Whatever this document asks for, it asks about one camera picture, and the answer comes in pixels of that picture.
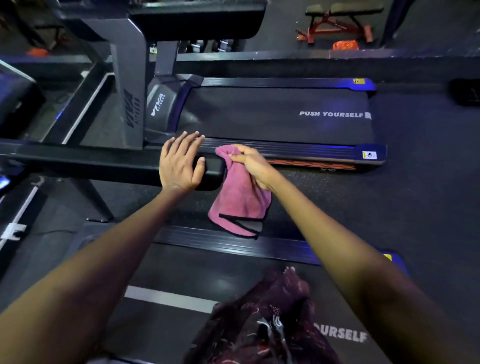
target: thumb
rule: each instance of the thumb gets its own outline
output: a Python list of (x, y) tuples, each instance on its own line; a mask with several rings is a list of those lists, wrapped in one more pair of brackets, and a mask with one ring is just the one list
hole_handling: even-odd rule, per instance
[(205, 157), (198, 158), (197, 165), (195, 166), (195, 170), (193, 171), (192, 176), (192, 183), (195, 186), (198, 186), (202, 181), (202, 177), (205, 173)]
[(247, 157), (243, 154), (235, 154), (235, 155), (229, 154), (228, 156), (232, 161), (243, 163), (243, 164), (245, 164), (245, 160), (247, 159)]

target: hand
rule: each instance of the hand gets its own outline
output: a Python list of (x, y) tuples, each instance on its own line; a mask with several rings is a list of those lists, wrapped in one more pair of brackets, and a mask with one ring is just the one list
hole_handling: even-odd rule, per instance
[(163, 191), (178, 190), (183, 193), (194, 190), (202, 181), (205, 172), (205, 157), (197, 161), (193, 170), (193, 160), (205, 135), (198, 136), (198, 132), (187, 136), (183, 132), (177, 140), (171, 138), (162, 147), (160, 154), (160, 181)]
[(271, 191), (272, 183), (279, 175), (279, 172), (258, 153), (258, 150), (242, 144), (234, 144), (233, 146), (242, 154), (229, 155), (229, 157), (234, 162), (243, 163), (261, 189)]

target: treadmill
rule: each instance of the treadmill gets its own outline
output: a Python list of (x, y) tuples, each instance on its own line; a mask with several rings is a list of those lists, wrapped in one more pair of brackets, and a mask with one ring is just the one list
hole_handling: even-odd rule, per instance
[[(78, 37), (110, 43), (125, 148), (159, 149), (172, 136), (198, 130), (206, 135), (201, 153), (241, 143), (272, 164), (331, 171), (386, 161), (386, 145), (375, 143), (369, 79), (174, 73), (179, 41), (250, 38), (262, 23), (264, 0), (57, 4), (56, 15)], [(152, 41), (158, 42), (155, 75), (147, 80)]]

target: warning sticker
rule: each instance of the warning sticker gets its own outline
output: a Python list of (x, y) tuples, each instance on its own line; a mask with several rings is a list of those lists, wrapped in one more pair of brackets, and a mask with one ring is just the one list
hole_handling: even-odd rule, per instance
[(362, 152), (363, 159), (377, 159), (377, 152)]

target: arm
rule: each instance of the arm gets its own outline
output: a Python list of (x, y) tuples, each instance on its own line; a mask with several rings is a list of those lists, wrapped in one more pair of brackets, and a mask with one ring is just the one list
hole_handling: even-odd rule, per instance
[(236, 146), (298, 226), (355, 315), (393, 363), (478, 363), (457, 324), (396, 266), (327, 216), (254, 149)]
[(202, 180), (205, 159), (192, 169), (203, 141), (197, 136), (183, 134), (165, 143), (159, 169), (163, 190), (152, 202), (53, 270), (0, 315), (0, 363), (81, 363), (87, 358), (168, 212)]

